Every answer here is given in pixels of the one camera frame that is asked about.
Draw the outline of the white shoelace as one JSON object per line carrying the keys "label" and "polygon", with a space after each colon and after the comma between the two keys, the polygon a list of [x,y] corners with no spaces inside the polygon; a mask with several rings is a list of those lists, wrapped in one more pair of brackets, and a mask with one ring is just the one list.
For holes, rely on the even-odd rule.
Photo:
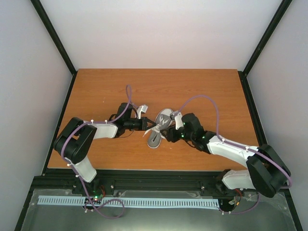
{"label": "white shoelace", "polygon": [[159,115],[155,120],[156,125],[153,128],[150,128],[145,131],[145,136],[149,131],[154,131],[156,133],[160,133],[161,130],[166,129],[169,126],[170,120],[166,115]]}

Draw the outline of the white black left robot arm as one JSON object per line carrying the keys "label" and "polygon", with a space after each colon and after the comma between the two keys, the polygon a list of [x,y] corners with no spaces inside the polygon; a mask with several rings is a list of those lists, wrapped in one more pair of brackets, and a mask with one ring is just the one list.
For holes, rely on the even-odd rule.
{"label": "white black left robot arm", "polygon": [[147,131],[156,123],[142,116],[148,106],[142,105],[135,109],[131,103],[122,103],[116,114],[112,114],[107,121],[84,121],[73,117],[53,143],[53,149],[68,163],[82,178],[83,188],[88,193],[96,193],[100,188],[100,181],[96,179],[97,171],[91,165],[87,156],[92,141],[102,138],[119,138],[126,130]]}

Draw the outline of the grey canvas sneaker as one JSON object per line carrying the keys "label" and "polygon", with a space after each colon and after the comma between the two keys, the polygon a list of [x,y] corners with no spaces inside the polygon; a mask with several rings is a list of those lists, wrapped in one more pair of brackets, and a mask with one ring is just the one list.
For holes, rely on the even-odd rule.
{"label": "grey canvas sneaker", "polygon": [[155,123],[156,125],[153,128],[150,128],[145,131],[144,136],[150,133],[150,136],[147,140],[147,145],[152,148],[158,148],[161,140],[164,137],[161,134],[161,130],[167,129],[172,124],[171,115],[173,114],[173,110],[170,108],[163,109],[156,117]]}

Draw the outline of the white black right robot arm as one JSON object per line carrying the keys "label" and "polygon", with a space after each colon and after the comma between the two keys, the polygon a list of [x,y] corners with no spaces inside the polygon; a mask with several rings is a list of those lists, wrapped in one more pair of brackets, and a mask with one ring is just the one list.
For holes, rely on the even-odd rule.
{"label": "white black right robot arm", "polygon": [[276,151],[268,144],[259,147],[233,142],[214,132],[204,130],[193,114],[178,114],[175,124],[160,130],[168,142],[184,140],[193,148],[232,160],[245,170],[227,170],[222,184],[230,189],[254,189],[272,198],[286,186],[291,172]]}

